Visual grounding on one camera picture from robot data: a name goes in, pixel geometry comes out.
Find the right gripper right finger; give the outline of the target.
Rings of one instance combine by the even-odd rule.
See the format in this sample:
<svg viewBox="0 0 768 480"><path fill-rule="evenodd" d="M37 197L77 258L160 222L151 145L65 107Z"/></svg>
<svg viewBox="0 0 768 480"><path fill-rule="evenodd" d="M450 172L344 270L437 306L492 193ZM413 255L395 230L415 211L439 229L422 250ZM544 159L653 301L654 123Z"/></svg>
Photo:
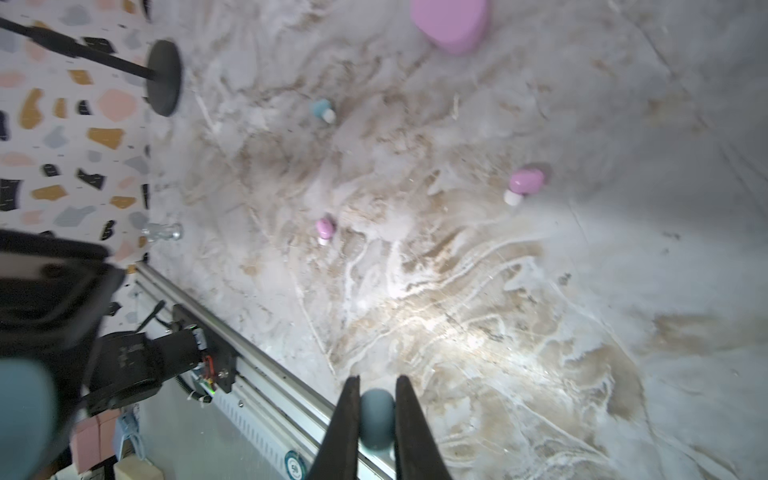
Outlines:
<svg viewBox="0 0 768 480"><path fill-rule="evenodd" d="M395 466L401 480L451 480L410 379L395 388Z"/></svg>

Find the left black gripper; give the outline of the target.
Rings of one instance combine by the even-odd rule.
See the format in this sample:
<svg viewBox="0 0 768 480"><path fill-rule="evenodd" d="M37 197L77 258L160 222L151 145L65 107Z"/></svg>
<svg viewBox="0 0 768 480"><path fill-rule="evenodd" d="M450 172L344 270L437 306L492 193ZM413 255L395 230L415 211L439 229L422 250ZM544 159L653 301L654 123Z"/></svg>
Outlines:
<svg viewBox="0 0 768 480"><path fill-rule="evenodd" d="M108 256L97 244L1 232L1 361L32 360L52 377L58 413L49 462L85 406L100 325L124 279Z"/></svg>

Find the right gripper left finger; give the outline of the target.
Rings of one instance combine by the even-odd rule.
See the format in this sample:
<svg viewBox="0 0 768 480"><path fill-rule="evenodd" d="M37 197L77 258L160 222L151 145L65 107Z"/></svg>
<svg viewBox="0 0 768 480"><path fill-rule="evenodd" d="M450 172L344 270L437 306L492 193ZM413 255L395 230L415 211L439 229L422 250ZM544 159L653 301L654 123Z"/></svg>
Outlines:
<svg viewBox="0 0 768 480"><path fill-rule="evenodd" d="M360 377L349 377L341 391L307 480L356 480L360 431Z"/></svg>

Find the blue earbud case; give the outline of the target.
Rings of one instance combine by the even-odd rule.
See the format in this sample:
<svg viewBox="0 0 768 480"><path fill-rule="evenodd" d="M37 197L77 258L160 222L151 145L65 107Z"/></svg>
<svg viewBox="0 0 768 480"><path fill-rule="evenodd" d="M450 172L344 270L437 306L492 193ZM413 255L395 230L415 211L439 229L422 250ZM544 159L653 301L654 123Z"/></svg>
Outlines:
<svg viewBox="0 0 768 480"><path fill-rule="evenodd" d="M32 479L49 463L57 424L54 382L40 363L1 361L1 477Z"/></svg>

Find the pale blue earbud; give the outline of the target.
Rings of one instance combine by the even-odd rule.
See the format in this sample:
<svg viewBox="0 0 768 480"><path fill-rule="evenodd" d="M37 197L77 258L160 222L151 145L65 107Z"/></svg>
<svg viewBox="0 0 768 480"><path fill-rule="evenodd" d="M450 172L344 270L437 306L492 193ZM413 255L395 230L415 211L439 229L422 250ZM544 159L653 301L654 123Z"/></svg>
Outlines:
<svg viewBox="0 0 768 480"><path fill-rule="evenodd" d="M333 108L332 103L327 99L321 99L312 104L312 114L325 122L326 124L333 125L337 120L337 114Z"/></svg>

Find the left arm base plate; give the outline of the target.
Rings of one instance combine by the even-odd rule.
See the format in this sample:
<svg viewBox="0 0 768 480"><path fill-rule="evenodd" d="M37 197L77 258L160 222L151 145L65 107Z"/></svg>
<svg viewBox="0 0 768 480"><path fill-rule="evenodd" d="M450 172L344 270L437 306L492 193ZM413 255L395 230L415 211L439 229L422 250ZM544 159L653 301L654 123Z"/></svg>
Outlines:
<svg viewBox="0 0 768 480"><path fill-rule="evenodd" d="M236 381L238 352L187 307L175 304L172 317L179 327L191 329L195 335L201 360L192 372L198 383L210 396L219 390L229 394Z"/></svg>

